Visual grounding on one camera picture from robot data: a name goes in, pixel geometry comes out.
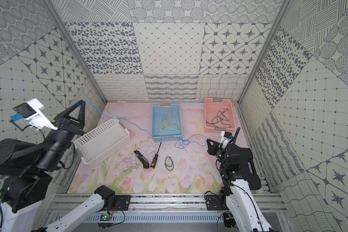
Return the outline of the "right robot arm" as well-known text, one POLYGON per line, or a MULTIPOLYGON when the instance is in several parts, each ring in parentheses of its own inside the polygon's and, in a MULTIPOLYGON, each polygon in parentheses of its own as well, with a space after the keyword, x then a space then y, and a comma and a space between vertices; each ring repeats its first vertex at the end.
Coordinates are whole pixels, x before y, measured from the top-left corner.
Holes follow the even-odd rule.
POLYGON ((236 228, 240 232, 273 232, 265 219, 252 191, 261 189, 261 181, 253 163, 249 148, 240 148, 233 139, 219 143, 207 139, 208 153, 217 158, 218 168, 224 184, 219 190, 217 202, 208 201, 225 210, 219 216, 225 228, 236 228))

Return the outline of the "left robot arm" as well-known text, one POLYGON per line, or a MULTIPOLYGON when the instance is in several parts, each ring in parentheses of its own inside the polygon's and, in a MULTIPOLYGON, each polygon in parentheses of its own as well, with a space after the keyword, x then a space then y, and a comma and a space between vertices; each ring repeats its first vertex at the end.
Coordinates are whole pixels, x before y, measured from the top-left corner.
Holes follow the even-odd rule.
POLYGON ((73 139, 84 134, 86 102, 77 101, 50 121, 43 105, 31 99, 14 107, 10 122, 28 121, 30 127, 50 129, 39 144, 0 141, 0 175, 7 176, 0 190, 0 232, 30 232, 52 181, 50 172, 65 168, 62 157, 75 148, 73 139))

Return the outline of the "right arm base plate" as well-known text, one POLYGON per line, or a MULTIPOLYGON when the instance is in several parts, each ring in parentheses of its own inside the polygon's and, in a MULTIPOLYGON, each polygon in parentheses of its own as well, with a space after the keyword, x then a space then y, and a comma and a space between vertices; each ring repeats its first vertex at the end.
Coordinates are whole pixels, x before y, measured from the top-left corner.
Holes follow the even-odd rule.
POLYGON ((221 202, 219 195, 207 194, 205 195, 205 201, 208 211, 228 210, 228 207, 225 205, 225 203, 221 202))

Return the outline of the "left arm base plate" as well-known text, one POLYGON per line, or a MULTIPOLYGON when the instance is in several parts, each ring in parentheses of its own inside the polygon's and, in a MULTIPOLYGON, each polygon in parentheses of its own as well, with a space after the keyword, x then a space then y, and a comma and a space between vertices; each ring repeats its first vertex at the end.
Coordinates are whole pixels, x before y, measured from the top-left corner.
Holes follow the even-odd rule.
POLYGON ((131 195, 111 195, 104 200, 104 208, 109 211, 128 211, 131 195))

